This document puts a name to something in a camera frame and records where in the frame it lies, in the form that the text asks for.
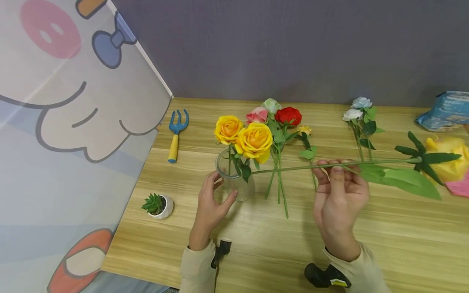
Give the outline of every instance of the blue garden fork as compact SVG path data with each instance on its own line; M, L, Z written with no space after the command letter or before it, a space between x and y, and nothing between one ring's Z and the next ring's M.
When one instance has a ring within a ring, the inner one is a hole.
M181 123L181 112L177 110L177 123L174 123L174 117L176 115L176 111L173 111L173 115L171 115L171 121L169 122L169 130L174 132L173 142L171 142L171 148L169 149L169 156L168 162L169 163L176 163L177 161L177 149L179 144L179 133L186 129L187 125L189 124L189 114L187 113L186 109L183 110L186 114L186 122Z

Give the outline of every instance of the small white planter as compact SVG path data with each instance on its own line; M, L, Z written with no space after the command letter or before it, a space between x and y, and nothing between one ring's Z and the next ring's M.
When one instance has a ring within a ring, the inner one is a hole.
M164 219L166 217L168 217L169 215L171 215L171 213L173 212L173 208L174 208L174 202L173 200L171 199L171 197L169 196L166 196L166 195L160 195L162 197L164 197L166 199L166 207L165 209L159 213L158 215L152 215L150 213L148 213L150 216L154 217L154 218L157 218L157 219Z

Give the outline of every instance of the glass vase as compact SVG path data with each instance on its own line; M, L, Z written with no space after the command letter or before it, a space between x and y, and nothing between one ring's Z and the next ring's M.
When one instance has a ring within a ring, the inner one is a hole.
M218 173L223 177L223 188L227 194L230 194L233 190L238 190L237 202L247 201L254 196L254 191L256 190L254 178L250 176L248 182L246 182L243 177L238 175L235 165L232 161L228 160L228 157L229 152L228 148L226 148L218 154L215 163ZM241 160L245 162L246 158L241 157Z

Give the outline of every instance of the hand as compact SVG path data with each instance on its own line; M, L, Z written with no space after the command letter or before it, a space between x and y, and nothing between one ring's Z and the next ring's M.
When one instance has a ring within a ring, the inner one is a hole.
M346 163L350 160L318 161L318 165ZM357 165L348 166L356 173ZM353 261L360 256L361 249L353 236L355 221L370 198L368 183L360 175L335 166L313 169L319 186L314 201L314 221L324 240L327 250L337 258Z
M234 190L223 203L216 202L213 192L223 184L223 180L218 181L220 178L220 174L213 171L207 175L200 189L196 220L189 236L189 248L194 251L207 247L210 233L228 214L238 196L238 191Z

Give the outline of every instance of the blue bow tie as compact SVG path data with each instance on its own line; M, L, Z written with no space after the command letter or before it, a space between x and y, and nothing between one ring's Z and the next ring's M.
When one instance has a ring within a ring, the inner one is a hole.
M121 64L123 44L134 45L137 38L130 31L119 12L114 18L116 31L110 33L98 30L93 34L92 45L98 59L110 69L116 69Z

